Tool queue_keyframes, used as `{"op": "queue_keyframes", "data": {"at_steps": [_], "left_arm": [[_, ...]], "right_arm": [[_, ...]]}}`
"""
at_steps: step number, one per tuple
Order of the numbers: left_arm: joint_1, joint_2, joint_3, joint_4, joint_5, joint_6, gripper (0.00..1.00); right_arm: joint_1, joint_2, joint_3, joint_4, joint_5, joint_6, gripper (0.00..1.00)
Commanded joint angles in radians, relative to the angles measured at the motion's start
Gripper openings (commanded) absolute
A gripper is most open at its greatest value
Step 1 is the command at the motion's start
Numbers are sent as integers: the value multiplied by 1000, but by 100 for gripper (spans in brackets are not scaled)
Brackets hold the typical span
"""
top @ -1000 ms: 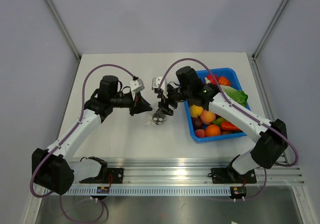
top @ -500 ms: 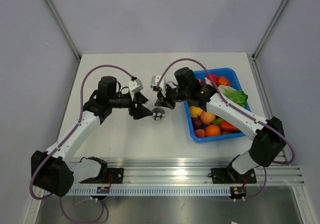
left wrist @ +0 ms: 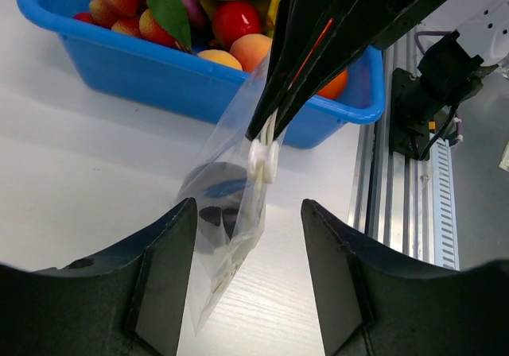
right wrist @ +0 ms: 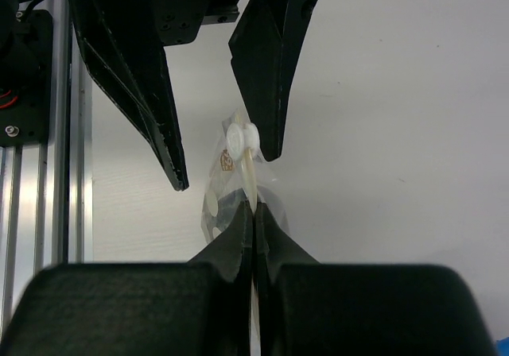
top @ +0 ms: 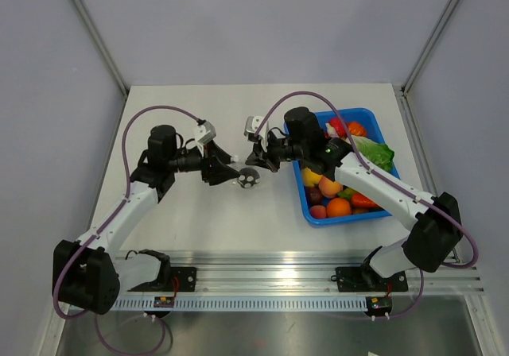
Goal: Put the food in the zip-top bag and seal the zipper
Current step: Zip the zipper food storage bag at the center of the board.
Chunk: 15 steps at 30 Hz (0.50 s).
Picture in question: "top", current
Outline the black eggplant toy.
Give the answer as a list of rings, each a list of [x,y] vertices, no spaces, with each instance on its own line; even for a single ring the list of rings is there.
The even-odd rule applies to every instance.
[[[259,172],[252,167],[244,167],[239,170],[237,183],[241,188],[253,188],[260,182]]]

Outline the clear zip top bag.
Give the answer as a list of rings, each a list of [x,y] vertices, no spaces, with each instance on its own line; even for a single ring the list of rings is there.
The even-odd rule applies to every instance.
[[[246,191],[265,190],[271,184],[272,177],[269,171],[247,165],[238,155],[231,158],[230,166],[238,173],[236,177],[229,181],[232,187]]]

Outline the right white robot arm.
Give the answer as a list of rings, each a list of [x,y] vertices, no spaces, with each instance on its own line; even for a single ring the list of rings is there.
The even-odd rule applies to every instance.
[[[435,272],[461,240],[457,200],[413,189],[353,149],[354,141],[327,137],[306,107],[289,110],[287,134],[276,137],[260,116],[247,118],[244,134],[253,144],[247,164],[276,172],[283,161],[300,161],[313,172],[347,185],[388,211],[410,233],[373,250],[357,267],[367,290],[381,288],[395,274],[419,268]]]

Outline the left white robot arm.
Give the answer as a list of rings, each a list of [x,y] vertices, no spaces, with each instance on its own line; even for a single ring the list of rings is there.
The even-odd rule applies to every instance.
[[[215,127],[200,120],[194,129],[195,145],[185,149],[173,126],[155,126],[136,169],[128,171],[126,192],[117,207],[73,242],[61,241],[53,252],[52,302],[58,316],[71,319],[60,304],[82,312],[103,315],[118,296],[139,287],[178,291],[180,283],[170,257],[156,250],[140,250],[115,263],[117,253],[131,232],[165,197],[175,175],[199,172],[201,179],[216,186],[239,176],[231,166],[231,155],[215,142]]]

